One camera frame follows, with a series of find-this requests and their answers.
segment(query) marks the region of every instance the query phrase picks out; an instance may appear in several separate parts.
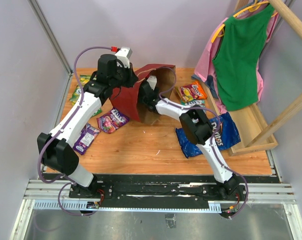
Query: yellow clothes hanger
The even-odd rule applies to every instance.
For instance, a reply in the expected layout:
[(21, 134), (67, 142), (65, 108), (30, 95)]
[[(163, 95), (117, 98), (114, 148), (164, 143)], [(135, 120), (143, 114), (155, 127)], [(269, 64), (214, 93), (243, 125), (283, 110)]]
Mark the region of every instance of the yellow clothes hanger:
[[(239, 16), (240, 14), (242, 14), (243, 12), (245, 12), (245, 11), (247, 11), (247, 10), (249, 10), (250, 12), (254, 12), (254, 11), (257, 10), (262, 4), (268, 4), (268, 3), (269, 3), (268, 1), (258, 2), (258, 0), (255, 0), (254, 4), (252, 4), (252, 5), (250, 5), (250, 6), (246, 7), (246, 8), (244, 8), (244, 9), (238, 11), (236, 14), (233, 15), (233, 17), (237, 17), (237, 16)], [(222, 25), (218, 28), (218, 30), (214, 33), (214, 35), (213, 35), (213, 37), (212, 37), (212, 39), (211, 39), (211, 43), (213, 43), (213, 42), (216, 40), (217, 37), (222, 37), (222, 36), (224, 35), (224, 33), (225, 33), (224, 27), (225, 27), (225, 26), (226, 26), (225, 24), (222, 24)]]

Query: wooden tabletop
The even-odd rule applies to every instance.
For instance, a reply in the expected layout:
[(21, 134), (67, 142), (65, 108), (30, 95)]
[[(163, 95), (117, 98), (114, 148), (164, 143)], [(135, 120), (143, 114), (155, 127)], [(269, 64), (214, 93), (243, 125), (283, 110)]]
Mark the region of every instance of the wooden tabletop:
[[(79, 68), (78, 75), (91, 75), (94, 68)], [(193, 68), (177, 68), (177, 85), (193, 82)], [(62, 118), (72, 108), (69, 101), (77, 86), (73, 76), (72, 83), (63, 109)], [(170, 99), (179, 102), (175, 92)], [(102, 107), (102, 113), (88, 122), (98, 127), (97, 117), (112, 108), (108, 100)], [(181, 124), (167, 116), (160, 118), (153, 125), (146, 125), (134, 120), (114, 133), (101, 132), (84, 155), (79, 155), (80, 163), (90, 172), (99, 174), (213, 174), (203, 155), (186, 158), (181, 151), (175, 128)], [(222, 151), (227, 164), (233, 170), (245, 175), (271, 175), (272, 171), (265, 151), (238, 156), (229, 156)]]

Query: wooden rod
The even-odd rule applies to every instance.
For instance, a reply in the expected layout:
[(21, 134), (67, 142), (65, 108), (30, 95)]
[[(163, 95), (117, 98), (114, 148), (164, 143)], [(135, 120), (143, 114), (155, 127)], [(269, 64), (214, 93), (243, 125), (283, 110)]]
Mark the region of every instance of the wooden rod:
[(282, 0), (268, 0), (280, 16), (302, 39), (302, 21), (283, 3)]
[(298, 96), (277, 118), (260, 132), (246, 147), (259, 144), (266, 140), (271, 134), (278, 130), (283, 124), (291, 119), (302, 109), (302, 93)]
[(234, 11), (236, 12), (237, 10), (243, 8), (248, 3), (249, 3), (249, 0), (237, 0)]

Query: gray wall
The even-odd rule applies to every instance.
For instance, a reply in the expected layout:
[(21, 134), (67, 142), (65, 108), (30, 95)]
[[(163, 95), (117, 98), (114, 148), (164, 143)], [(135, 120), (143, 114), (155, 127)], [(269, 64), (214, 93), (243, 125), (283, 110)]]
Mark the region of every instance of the gray wall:
[(0, 240), (37, 177), (37, 136), (52, 128), (66, 80), (28, 1), (0, 1)]
[[(91, 46), (130, 47), (135, 67), (149, 63), (195, 67), (217, 25), (237, 0), (38, 0), (72, 66)], [(101, 51), (78, 66), (94, 68)]]
[[(302, 0), (292, 11), (302, 20)], [(283, 22), (259, 64), (264, 79), (260, 107), (271, 123), (302, 93), (302, 40)], [(302, 214), (302, 111), (276, 133), (279, 143), (272, 154), (285, 182), (291, 183)]]

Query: hanging clothes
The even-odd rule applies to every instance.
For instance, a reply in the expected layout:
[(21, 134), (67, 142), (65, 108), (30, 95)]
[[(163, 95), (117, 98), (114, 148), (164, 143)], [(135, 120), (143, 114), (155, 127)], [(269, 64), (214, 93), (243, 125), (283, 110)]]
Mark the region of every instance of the hanging clothes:
[(268, 22), (274, 12), (269, 4), (245, 19), (231, 16), (225, 22), (221, 47), (212, 60), (219, 97), (228, 111), (258, 101), (256, 66), (267, 40)]
[[(264, 10), (266, 7), (267, 7), (266, 5), (261, 5), (258, 10), (254, 11), (254, 12), (246, 12), (243, 15), (238, 16), (237, 19), (245, 19), (247, 17), (254, 16), (255, 14)], [(266, 43), (270, 40), (270, 38), (272, 36), (272, 33), (275, 29), (275, 25), (277, 23), (278, 17), (279, 17), (279, 14), (272, 17), (268, 22), (267, 29), (266, 29), (266, 35), (267, 35), (267, 39), (265, 41)], [(220, 48), (220, 45), (221, 45), (220, 43), (221, 43), (222, 38), (217, 37), (213, 43), (211, 43), (211, 39), (212, 39), (214, 33), (219, 29), (219, 27), (227, 19), (228, 18), (225, 18), (212, 33), (209, 41), (207, 42), (207, 44), (205, 46), (203, 53), (195, 67), (195, 70), (194, 70), (194, 74), (196, 76), (198, 76), (203, 82), (207, 81), (208, 75), (211, 75), (213, 77), (214, 89), (215, 89), (215, 92), (217, 95), (219, 95), (218, 86), (217, 86), (217, 75), (216, 75), (216, 69), (212, 63), (212, 59), (216, 56), (216, 54)], [(261, 94), (263, 91), (263, 79), (262, 79), (260, 73), (258, 72), (258, 69), (259, 69), (259, 64), (257, 63), (256, 69), (255, 69), (256, 78), (257, 78), (257, 96), (258, 96), (258, 99), (260, 100)], [(218, 100), (215, 103), (221, 114), (227, 112), (226, 106), (222, 103), (220, 98), (218, 98)]]

